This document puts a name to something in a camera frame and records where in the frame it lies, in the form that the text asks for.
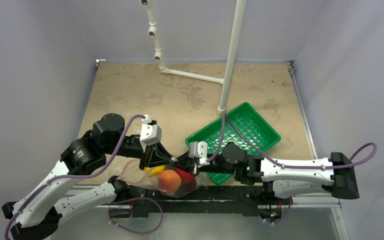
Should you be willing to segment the yellow toy bell pepper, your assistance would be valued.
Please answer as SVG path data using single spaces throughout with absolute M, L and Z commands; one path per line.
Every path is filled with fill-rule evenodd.
M 144 168 L 145 176 L 147 178 L 153 178 L 153 177 L 159 176 L 165 169 L 166 167 L 164 165 L 160 165 L 156 167 L 145 167 Z

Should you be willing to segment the red toy tomato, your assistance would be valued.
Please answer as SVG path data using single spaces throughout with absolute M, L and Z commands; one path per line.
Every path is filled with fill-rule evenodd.
M 181 170 L 179 168 L 176 168 L 175 172 L 179 175 L 181 179 L 181 184 L 180 184 L 181 187 L 196 186 L 197 184 L 196 177 L 193 174 L 186 172 L 184 170 Z

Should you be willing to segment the clear zip top bag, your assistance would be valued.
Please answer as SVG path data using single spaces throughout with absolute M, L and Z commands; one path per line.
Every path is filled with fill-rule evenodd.
M 207 173 L 199 173 L 195 176 L 168 165 L 140 169 L 139 160 L 133 159 L 124 165 L 116 178 L 135 187 L 155 190 L 164 196 L 180 198 L 203 186 L 209 177 Z

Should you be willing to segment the toy peach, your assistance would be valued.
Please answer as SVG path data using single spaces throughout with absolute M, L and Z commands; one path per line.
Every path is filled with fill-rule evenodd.
M 166 195 L 174 194 L 180 185 L 181 179 L 175 170 L 164 170 L 158 176 L 158 188 L 162 193 Z

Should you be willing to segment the dark red toy apple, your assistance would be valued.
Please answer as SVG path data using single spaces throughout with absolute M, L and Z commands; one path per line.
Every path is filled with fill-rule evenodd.
M 196 185 L 197 183 L 195 181 L 182 183 L 180 187 L 177 189 L 177 191 L 175 192 L 175 194 L 178 197 L 183 197 L 193 192 L 196 189 Z

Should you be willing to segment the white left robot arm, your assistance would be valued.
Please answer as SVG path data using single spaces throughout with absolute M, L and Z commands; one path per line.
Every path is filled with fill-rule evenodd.
M 9 220 L 4 237 L 7 240 L 43 240 L 59 225 L 91 208 L 103 204 L 133 202 L 131 186 L 121 176 L 112 176 L 103 184 L 81 194 L 65 194 L 82 180 L 102 174 L 115 157 L 139 160 L 144 169 L 148 163 L 169 165 L 175 158 L 161 144 L 162 131 L 149 115 L 135 115 L 142 122 L 138 135 L 127 135 L 131 121 L 108 113 L 93 124 L 81 138 L 74 140 L 60 155 L 50 173 L 24 198 L 2 206 Z

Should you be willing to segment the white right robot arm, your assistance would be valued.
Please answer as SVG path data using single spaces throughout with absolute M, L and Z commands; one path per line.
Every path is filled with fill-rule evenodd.
M 200 172 L 234 174 L 244 185 L 262 183 L 260 196 L 268 204 L 294 195 L 329 193 L 337 199 L 360 197 L 352 162 L 341 152 L 313 160 L 268 159 L 249 154 L 233 142 L 210 159 L 206 143 L 193 142 L 184 155 L 173 160 L 173 166 L 197 175 Z

